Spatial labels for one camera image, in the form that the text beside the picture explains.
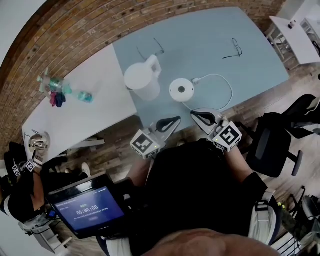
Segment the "white pitcher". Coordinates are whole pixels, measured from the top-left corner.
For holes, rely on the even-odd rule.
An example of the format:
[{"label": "white pitcher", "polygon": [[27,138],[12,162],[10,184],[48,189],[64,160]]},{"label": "white pitcher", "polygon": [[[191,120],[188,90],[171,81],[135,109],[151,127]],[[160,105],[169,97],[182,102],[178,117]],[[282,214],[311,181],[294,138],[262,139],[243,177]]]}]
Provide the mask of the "white pitcher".
[{"label": "white pitcher", "polygon": [[151,55],[145,63],[135,63],[126,70],[125,85],[144,101],[153,101],[160,94],[158,77],[161,71],[157,56]]}]

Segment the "black office chair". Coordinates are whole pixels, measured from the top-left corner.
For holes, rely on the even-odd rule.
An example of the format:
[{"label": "black office chair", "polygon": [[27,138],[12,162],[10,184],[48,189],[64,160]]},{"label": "black office chair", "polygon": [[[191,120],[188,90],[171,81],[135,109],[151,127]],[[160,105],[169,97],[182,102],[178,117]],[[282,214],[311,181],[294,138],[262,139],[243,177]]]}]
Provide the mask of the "black office chair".
[{"label": "black office chair", "polygon": [[286,159],[289,158],[295,162],[292,176],[296,176],[303,152],[299,150],[298,155],[289,152],[291,144],[291,135],[297,139],[304,138],[313,134],[303,128],[292,128],[291,120],[306,110],[315,99],[313,95],[306,94],[301,96],[292,106],[283,114],[267,113],[260,117],[256,131],[246,127],[241,122],[236,122],[237,127],[241,127],[252,137],[252,144],[242,150],[244,154],[248,152],[246,162],[250,168],[258,173],[269,177],[277,178],[284,168]]}]

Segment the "brick wall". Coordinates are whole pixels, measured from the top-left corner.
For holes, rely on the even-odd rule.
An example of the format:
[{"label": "brick wall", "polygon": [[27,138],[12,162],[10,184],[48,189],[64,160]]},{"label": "brick wall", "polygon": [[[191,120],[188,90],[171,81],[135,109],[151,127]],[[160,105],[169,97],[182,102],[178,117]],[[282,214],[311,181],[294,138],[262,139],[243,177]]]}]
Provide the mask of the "brick wall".
[{"label": "brick wall", "polygon": [[64,77],[134,31],[176,15],[216,7],[240,7],[265,31],[269,16],[275,16],[284,1],[48,0],[24,26],[0,68],[0,159],[10,141],[23,141],[22,124],[45,98],[38,91],[37,76],[47,67],[51,76]]}]

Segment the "monitor screen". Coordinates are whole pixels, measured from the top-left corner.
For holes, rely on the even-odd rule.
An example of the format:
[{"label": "monitor screen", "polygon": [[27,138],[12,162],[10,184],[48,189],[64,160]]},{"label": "monitor screen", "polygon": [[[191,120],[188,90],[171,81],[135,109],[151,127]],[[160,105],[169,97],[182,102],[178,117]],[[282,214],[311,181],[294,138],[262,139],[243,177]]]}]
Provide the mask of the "monitor screen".
[{"label": "monitor screen", "polygon": [[106,186],[56,203],[54,206],[75,231],[125,215]]}]

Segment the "light blue tabletop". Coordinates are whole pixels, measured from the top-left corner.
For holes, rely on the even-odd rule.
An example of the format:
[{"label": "light blue tabletop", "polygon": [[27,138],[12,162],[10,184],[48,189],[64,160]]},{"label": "light blue tabletop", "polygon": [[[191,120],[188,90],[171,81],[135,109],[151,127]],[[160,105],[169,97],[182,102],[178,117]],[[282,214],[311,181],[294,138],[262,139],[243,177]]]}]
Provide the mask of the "light blue tabletop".
[{"label": "light blue tabletop", "polygon": [[[169,86],[178,78],[200,78],[208,74],[225,77],[232,86],[229,109],[286,81],[289,76],[278,55],[254,22],[238,7],[222,7],[187,13],[140,29],[114,43],[123,74],[134,63],[164,48],[158,59],[162,68],[159,77],[161,92],[153,101],[143,101],[131,93],[145,127],[172,115],[181,116],[178,130],[195,123],[190,111],[174,101]],[[232,43],[236,39],[243,54]],[[210,76],[194,88],[193,98],[186,102],[191,109],[223,107],[231,96],[228,84]]]}]

